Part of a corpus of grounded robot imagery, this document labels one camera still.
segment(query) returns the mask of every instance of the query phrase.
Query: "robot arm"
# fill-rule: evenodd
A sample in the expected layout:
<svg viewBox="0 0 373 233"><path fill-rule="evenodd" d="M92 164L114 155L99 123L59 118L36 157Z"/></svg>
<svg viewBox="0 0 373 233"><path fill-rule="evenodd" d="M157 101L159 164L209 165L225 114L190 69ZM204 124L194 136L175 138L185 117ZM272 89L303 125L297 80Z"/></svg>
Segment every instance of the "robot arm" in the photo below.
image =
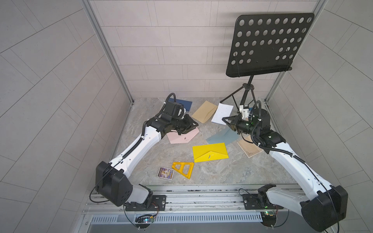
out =
<svg viewBox="0 0 373 233"><path fill-rule="evenodd" d="M168 101L171 96L173 96L174 102ZM94 189L116 206L121 206L125 202L136 202L148 208L153 193L143 186L132 185L128 177L150 148L167 133L177 131L181 135L198 126L197 122L188 114L184 114L183 105L175 101L176 96L171 93L159 113L144 122L141 134L131 145L109 163L102 161L96 167Z"/></svg>
<svg viewBox="0 0 373 233"><path fill-rule="evenodd" d="M238 134L249 134L254 144L264 149L290 173L307 197L294 195L275 185L265 185L258 190L262 206L274 204L292 210L303 216L319 232L346 217L346 190L341 186L334 187L323 179L297 156L281 135L270 129L269 113L261 109L260 101L254 104L248 121L243 120L241 114L224 117L222 120Z"/></svg>

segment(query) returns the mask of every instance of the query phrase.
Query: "envelope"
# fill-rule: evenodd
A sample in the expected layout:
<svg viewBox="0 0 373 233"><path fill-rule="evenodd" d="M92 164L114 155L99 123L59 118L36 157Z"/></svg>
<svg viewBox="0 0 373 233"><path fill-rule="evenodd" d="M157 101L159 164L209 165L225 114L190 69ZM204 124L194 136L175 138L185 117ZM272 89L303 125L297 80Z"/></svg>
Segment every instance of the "envelope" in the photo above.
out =
<svg viewBox="0 0 373 233"><path fill-rule="evenodd" d="M198 130L198 128L195 128L189 133L182 134L182 135L179 135L177 132L169 132L166 135L171 144L177 144L177 143L188 143L199 132L200 131Z"/></svg>
<svg viewBox="0 0 373 233"><path fill-rule="evenodd" d="M169 102L173 102L173 98L169 98L168 101L169 101ZM190 108L191 108L191 106L192 106L192 101L187 101L187 100L178 100L178 99L176 99L176 103L179 103L179 104L184 105L184 108L185 108L187 111L190 111Z"/></svg>
<svg viewBox="0 0 373 233"><path fill-rule="evenodd" d="M211 137L207 138L206 141L208 144L215 144L215 143L225 143L226 145L234 142L239 138L237 132L233 131L229 127L217 132L216 134L212 135Z"/></svg>
<svg viewBox="0 0 373 233"><path fill-rule="evenodd" d="M251 142L250 137L247 137L245 139ZM263 151L263 149L259 148L257 145L245 142L243 139L238 142L238 145L249 158Z"/></svg>
<svg viewBox="0 0 373 233"><path fill-rule="evenodd" d="M195 146L193 157L195 163L229 158L224 143Z"/></svg>
<svg viewBox="0 0 373 233"><path fill-rule="evenodd" d="M215 115L212 117L211 122L226 125L222 120L223 117L229 117L231 115L233 105L219 103Z"/></svg>
<svg viewBox="0 0 373 233"><path fill-rule="evenodd" d="M205 101L192 117L201 123L205 123L215 113L217 106L208 101Z"/></svg>

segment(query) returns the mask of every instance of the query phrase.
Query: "mounting plate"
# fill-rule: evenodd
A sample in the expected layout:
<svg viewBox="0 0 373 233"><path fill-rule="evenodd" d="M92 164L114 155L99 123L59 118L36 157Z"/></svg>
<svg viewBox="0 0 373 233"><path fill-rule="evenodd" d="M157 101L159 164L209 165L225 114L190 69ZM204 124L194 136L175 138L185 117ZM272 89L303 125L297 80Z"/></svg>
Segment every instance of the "mounting plate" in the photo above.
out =
<svg viewBox="0 0 373 233"><path fill-rule="evenodd" d="M166 207L166 195L153 195L151 202L159 206L159 211L164 211ZM126 211L157 211L157 208L154 205L150 205L149 209L144 210L136 206L135 202L131 202L130 205L126 206Z"/></svg>
<svg viewBox="0 0 373 233"><path fill-rule="evenodd" d="M275 210L276 205L269 205L267 208L263 208L259 205L258 199L252 197L249 194L242 194L244 200L245 210Z"/></svg>

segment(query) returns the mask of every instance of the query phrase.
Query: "pink envelope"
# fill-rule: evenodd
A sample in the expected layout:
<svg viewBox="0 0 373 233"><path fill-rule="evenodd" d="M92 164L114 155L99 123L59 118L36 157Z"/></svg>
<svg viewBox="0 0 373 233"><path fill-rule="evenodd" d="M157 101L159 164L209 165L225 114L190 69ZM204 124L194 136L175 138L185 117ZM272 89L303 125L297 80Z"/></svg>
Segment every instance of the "pink envelope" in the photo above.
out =
<svg viewBox="0 0 373 233"><path fill-rule="evenodd" d="M196 136L200 131L198 128L193 129L187 134L178 135L177 132L169 132L167 133L167 137L171 144L177 143L188 143L194 136Z"/></svg>

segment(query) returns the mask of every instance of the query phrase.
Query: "ventilation grille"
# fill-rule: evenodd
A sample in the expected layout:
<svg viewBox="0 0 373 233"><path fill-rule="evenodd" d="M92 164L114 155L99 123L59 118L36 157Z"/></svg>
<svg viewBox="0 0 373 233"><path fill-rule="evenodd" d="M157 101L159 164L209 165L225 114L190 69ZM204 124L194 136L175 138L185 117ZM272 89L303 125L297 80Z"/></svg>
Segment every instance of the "ventilation grille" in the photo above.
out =
<svg viewBox="0 0 373 233"><path fill-rule="evenodd" d="M262 222L260 213L180 213L160 214L155 223Z"/></svg>
<svg viewBox="0 0 373 233"><path fill-rule="evenodd" d="M127 214L133 222L134 215ZM161 213L154 223L234 223L262 222L259 212ZM95 214L91 224L130 224L124 214Z"/></svg>
<svg viewBox="0 0 373 233"><path fill-rule="evenodd" d="M92 217L91 224L114 223L117 221L118 214L97 214Z"/></svg>

